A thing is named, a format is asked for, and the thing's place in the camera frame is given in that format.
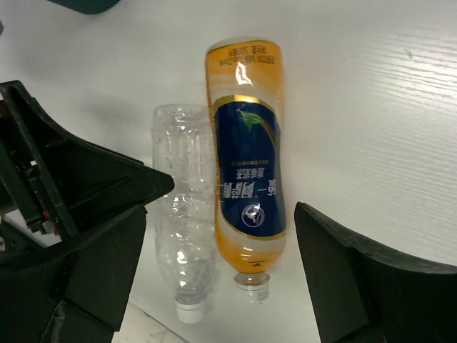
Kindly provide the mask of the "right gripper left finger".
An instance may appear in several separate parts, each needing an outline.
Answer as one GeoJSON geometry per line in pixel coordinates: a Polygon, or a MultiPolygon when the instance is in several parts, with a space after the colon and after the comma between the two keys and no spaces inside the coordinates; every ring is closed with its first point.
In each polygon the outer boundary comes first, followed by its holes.
{"type": "Polygon", "coordinates": [[[146,231],[134,207],[49,247],[3,221],[2,342],[111,342],[129,301],[146,231]]]}

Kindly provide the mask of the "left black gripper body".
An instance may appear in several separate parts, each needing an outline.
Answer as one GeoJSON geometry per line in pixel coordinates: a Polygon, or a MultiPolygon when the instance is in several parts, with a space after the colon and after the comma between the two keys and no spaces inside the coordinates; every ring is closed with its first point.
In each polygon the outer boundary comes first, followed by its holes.
{"type": "Polygon", "coordinates": [[[20,81],[1,83],[1,213],[19,210],[39,231],[50,221],[68,239],[79,230],[70,215],[79,139],[59,126],[20,81]]]}

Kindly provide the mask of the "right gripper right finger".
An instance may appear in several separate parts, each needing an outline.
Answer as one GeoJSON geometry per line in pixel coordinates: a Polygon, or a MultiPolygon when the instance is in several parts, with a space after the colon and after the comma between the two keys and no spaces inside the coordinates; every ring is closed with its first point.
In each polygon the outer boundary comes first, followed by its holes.
{"type": "Polygon", "coordinates": [[[400,252],[305,203],[296,235],[321,342],[455,342],[456,267],[400,252]]]}

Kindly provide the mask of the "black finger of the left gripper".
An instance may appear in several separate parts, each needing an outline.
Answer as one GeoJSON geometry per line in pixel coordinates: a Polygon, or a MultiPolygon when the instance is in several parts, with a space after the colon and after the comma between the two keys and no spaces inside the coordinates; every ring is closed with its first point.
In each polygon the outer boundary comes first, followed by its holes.
{"type": "Polygon", "coordinates": [[[36,117],[42,166],[59,193],[58,203],[68,210],[76,228],[91,229],[174,189],[171,175],[77,137],[40,106],[36,117]]]}

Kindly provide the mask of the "clear bottle blue cap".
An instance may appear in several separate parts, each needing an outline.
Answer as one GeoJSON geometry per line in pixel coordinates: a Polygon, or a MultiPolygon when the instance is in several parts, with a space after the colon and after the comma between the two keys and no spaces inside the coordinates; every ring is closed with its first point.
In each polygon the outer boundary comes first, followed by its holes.
{"type": "Polygon", "coordinates": [[[174,188],[157,201],[156,261],[172,289],[178,319],[199,323],[216,275],[214,139],[206,106],[156,107],[152,165],[174,188]]]}

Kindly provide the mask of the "orange juice bottle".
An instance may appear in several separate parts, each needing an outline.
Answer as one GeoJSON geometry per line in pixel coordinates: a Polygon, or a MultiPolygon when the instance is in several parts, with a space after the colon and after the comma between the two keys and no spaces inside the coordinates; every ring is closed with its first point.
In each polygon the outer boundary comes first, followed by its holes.
{"type": "Polygon", "coordinates": [[[283,56],[267,39],[226,39],[205,56],[216,155],[215,235],[250,303],[269,295],[286,245],[280,169],[283,56]]]}

